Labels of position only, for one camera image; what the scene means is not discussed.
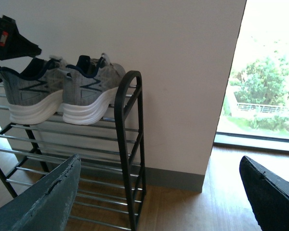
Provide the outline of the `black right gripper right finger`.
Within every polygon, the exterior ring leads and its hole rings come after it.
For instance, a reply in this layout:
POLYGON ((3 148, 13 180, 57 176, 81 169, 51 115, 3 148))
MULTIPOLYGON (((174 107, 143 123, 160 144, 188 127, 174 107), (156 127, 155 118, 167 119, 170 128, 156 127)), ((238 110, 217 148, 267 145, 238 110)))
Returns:
POLYGON ((289 182, 248 156, 239 164, 252 211, 263 231, 289 231, 289 182))

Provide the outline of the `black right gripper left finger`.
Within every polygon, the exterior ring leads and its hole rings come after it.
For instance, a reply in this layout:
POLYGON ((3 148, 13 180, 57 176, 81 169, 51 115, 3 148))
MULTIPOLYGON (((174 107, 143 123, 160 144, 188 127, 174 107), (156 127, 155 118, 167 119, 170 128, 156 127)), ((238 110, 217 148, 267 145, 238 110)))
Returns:
POLYGON ((0 208, 0 231, 63 231, 79 184, 75 154, 0 208))

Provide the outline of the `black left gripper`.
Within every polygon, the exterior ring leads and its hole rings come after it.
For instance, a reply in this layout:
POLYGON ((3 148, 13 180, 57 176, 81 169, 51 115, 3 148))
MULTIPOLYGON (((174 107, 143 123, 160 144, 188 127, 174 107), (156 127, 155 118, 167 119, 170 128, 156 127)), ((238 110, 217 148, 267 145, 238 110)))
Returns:
POLYGON ((36 57, 41 48, 19 34, 16 21, 3 15, 0 17, 0 60, 20 57, 36 57))

